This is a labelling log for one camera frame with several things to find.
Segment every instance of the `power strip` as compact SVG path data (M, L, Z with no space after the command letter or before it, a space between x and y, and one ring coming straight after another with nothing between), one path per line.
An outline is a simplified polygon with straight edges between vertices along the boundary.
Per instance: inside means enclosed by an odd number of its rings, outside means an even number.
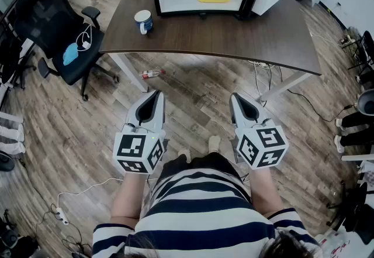
M68 225L69 221L68 221L63 209L58 207L58 208L56 208L56 211L57 211L57 214L60 216L60 218L61 218L60 220L63 222L63 224Z

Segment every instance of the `chair armrest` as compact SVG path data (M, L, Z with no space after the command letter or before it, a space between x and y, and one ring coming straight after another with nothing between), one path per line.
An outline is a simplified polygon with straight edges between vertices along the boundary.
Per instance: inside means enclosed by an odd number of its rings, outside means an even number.
M94 8L93 6L87 6L82 9L82 13L92 20L97 29L100 29L100 25L96 20L96 18L100 15L100 11L97 8Z
M45 59L42 57L39 62L37 63L37 68L39 69L39 73L40 75L43 77L43 78L47 78L47 76L49 74L53 74L55 76L60 76L60 74L58 72L56 72L55 70L51 69Z

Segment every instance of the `blue and white mug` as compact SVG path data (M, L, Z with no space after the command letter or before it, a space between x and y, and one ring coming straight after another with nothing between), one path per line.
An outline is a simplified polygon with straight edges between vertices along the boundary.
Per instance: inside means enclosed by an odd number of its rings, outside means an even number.
M134 19L142 35L146 35L147 32L152 29L153 20L150 11L144 10L137 12Z

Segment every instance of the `striped shirt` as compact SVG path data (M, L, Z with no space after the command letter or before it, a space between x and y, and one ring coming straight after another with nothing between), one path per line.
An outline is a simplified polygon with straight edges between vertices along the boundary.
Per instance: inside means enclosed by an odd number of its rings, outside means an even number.
M293 208L266 219L248 199L242 182L231 175L210 168L182 171L154 187L149 210L135 228L98 225L93 232L93 258L114 253L154 257L154 251L159 258L259 257L279 231L290 233L321 256L318 243Z

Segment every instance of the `blue face mask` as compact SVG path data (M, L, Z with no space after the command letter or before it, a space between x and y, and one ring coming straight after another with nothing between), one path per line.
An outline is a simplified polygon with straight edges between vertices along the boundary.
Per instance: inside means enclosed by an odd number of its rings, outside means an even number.
M67 66L73 60L78 57L78 45L77 43L70 44L63 55L64 66Z

